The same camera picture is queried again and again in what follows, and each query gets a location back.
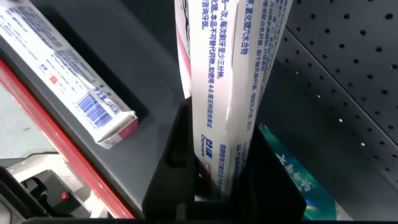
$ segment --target cardboard box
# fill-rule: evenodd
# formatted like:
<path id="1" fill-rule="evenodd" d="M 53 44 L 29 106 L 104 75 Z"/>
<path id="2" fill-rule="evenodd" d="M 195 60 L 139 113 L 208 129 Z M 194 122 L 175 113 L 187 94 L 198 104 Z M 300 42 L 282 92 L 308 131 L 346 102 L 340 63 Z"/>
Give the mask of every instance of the cardboard box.
<path id="1" fill-rule="evenodd" d="M 110 149 L 138 125 L 110 89 L 30 1 L 0 1 L 0 35 L 91 134 Z"/>

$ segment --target red stripe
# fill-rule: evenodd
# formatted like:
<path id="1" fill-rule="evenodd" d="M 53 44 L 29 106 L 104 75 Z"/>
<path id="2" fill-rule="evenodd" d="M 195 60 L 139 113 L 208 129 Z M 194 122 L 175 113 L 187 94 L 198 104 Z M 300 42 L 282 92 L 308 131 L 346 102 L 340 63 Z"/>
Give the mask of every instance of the red stripe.
<path id="1" fill-rule="evenodd" d="M 0 60 L 0 82 L 21 104 L 39 128 L 64 155 L 69 164 L 85 181 L 95 195 L 100 198 L 117 218 L 135 218 L 120 198 L 111 190 L 94 167 L 88 162 L 80 150 L 68 139 L 67 135 L 57 126 L 50 115 L 41 107 L 29 90 Z"/>
<path id="2" fill-rule="evenodd" d="M 184 64 L 185 64 L 185 67 L 187 68 L 187 71 L 188 71 L 188 74 L 189 74 L 189 78 L 192 78 L 192 76 L 191 76 L 191 63 L 189 62 L 187 54 L 185 53 L 184 45 L 182 44 L 182 40 L 181 40 L 181 37 L 180 37 L 180 33 L 178 33 L 178 30 L 176 31 L 176 33 L 177 33 L 178 49 L 180 50 L 181 55 L 182 55 L 182 57 L 184 59 Z"/>

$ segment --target pegboard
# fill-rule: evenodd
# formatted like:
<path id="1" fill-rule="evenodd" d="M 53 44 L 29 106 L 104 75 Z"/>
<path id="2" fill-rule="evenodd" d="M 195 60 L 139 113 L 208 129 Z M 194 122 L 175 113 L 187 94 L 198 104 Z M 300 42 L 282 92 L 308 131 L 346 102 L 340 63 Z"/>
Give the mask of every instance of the pegboard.
<path id="1" fill-rule="evenodd" d="M 398 189 L 398 1 L 295 0 L 277 55 Z"/>

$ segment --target black machine part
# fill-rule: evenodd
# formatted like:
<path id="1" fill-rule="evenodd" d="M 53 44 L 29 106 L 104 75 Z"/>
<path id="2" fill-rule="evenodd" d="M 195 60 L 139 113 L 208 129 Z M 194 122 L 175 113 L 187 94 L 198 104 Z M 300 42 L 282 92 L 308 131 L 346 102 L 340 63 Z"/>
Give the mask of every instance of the black machine part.
<path id="1" fill-rule="evenodd" d="M 195 160 L 192 136 L 192 101 L 181 105 L 163 156 L 144 197 L 142 209 L 150 220 L 301 220 L 304 198 L 255 128 L 246 168 L 239 187 L 225 203 L 196 202 L 203 188 L 200 163 Z"/>

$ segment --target toothpaste box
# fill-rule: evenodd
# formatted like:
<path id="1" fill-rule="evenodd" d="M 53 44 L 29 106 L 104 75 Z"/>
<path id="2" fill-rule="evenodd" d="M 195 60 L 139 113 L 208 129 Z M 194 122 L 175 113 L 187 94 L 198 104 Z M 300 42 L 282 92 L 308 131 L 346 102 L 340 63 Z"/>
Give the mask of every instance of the toothpaste box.
<path id="1" fill-rule="evenodd" d="M 51 23 L 27 0 L 0 0 L 0 35 L 79 120 L 96 143 L 110 149 L 138 124 Z"/>
<path id="2" fill-rule="evenodd" d="M 271 149 L 305 198 L 304 220 L 352 220 L 331 194 L 309 173 L 289 150 L 269 131 L 260 127 Z"/>
<path id="3" fill-rule="evenodd" d="M 192 94 L 194 150 L 202 177 L 220 200 L 245 165 L 291 4 L 175 0 L 181 77 L 185 95 Z"/>

